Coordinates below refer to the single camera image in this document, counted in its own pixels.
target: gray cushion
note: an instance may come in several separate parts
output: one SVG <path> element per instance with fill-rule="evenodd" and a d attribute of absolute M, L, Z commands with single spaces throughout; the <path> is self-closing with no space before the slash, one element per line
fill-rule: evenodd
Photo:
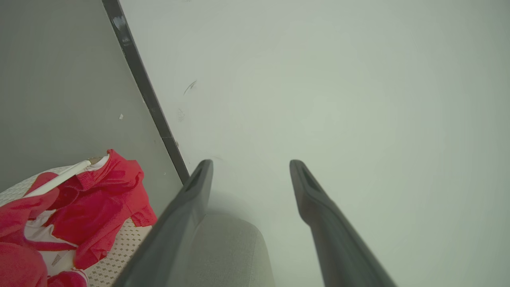
<path fill-rule="evenodd" d="M 226 215 L 207 215 L 191 245 L 189 287 L 272 287 L 266 243 L 252 224 Z"/>

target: wall stain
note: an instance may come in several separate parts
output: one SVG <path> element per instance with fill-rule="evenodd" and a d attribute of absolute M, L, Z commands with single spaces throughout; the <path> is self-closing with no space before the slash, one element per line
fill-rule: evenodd
<path fill-rule="evenodd" d="M 185 94 L 186 94 L 186 92 L 187 92 L 188 90 L 191 90 L 191 89 L 195 86 L 196 81 L 198 81 L 198 80 L 195 80 L 193 83 L 191 83 L 191 84 L 190 84 L 190 85 L 186 88 L 186 90 L 184 91 L 183 95 L 185 95 Z"/>
<path fill-rule="evenodd" d="M 211 156 L 212 158 L 216 158 L 217 160 L 219 161 L 225 161 L 223 158 L 219 157 L 219 156 L 216 156 L 216 155 L 212 155 Z"/>
<path fill-rule="evenodd" d="M 179 121 L 179 123 L 182 123 L 184 121 L 184 118 L 186 118 L 186 114 L 184 114 L 183 110 L 178 109 L 177 120 Z"/>

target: corner trim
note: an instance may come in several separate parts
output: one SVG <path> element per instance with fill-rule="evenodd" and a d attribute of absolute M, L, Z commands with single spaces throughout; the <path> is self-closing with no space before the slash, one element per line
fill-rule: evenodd
<path fill-rule="evenodd" d="M 140 54 L 138 54 L 138 50 L 136 49 L 135 42 L 131 35 L 131 31 L 129 30 L 128 23 L 125 20 L 120 3 L 118 0 L 102 1 L 106 14 L 112 24 L 113 31 L 115 32 L 119 45 L 124 53 L 124 57 L 128 62 L 127 64 L 133 74 L 133 77 L 135 78 L 138 89 L 140 90 L 143 100 L 149 109 L 152 120 L 156 124 L 161 139 L 165 144 L 166 151 L 175 166 L 175 170 L 177 171 L 181 182 L 184 184 L 190 177 L 189 172 L 184 164 L 183 157 L 179 152 L 179 148 L 177 147 L 172 133 L 170 132 L 165 115 L 161 110 L 161 106 L 156 98 L 156 94 L 154 93 L 154 89 L 152 88 L 147 72 L 145 71 L 145 67 L 143 66 Z"/>

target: red clothing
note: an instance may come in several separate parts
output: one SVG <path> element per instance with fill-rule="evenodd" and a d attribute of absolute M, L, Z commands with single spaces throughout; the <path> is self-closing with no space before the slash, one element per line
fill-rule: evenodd
<path fill-rule="evenodd" d="M 142 185 L 143 171 L 135 160 L 125 160 L 114 150 L 98 171 L 77 174 L 59 186 L 64 194 L 78 194 L 46 222 L 53 235 L 79 245 L 74 265 L 86 269 L 107 255 L 126 219 L 136 226 L 156 223 Z"/>
<path fill-rule="evenodd" d="M 78 269 L 86 269 L 107 255 L 117 232 L 129 217 L 136 226 L 156 222 L 138 163 L 125 160 L 113 150 L 108 153 L 108 161 L 99 170 L 77 174 L 44 195 L 22 198 L 0 207 L 2 284 L 54 286 L 78 280 L 78 271 L 61 272 L 47 280 L 46 265 L 36 251 L 41 248 L 70 250 L 73 246 L 55 243 L 45 246 L 46 243 L 30 242 L 24 236 L 27 220 L 36 218 L 45 210 L 57 210 L 44 224 L 54 226 L 52 235 L 78 245 L 74 258 Z M 55 176 L 53 173 L 39 175 L 27 193 Z"/>
<path fill-rule="evenodd" d="M 59 195 L 57 188 L 0 207 L 0 284 L 2 286 L 86 287 L 87 279 L 77 272 L 61 272 L 47 277 L 42 256 L 28 241 L 23 230 L 30 217 L 48 208 Z"/>

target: gray wall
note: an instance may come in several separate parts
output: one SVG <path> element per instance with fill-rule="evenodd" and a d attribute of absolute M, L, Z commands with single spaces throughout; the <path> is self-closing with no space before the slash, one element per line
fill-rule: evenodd
<path fill-rule="evenodd" d="M 0 39 L 0 190 L 115 149 L 159 215 L 182 185 L 101 1 L 1 1 Z"/>

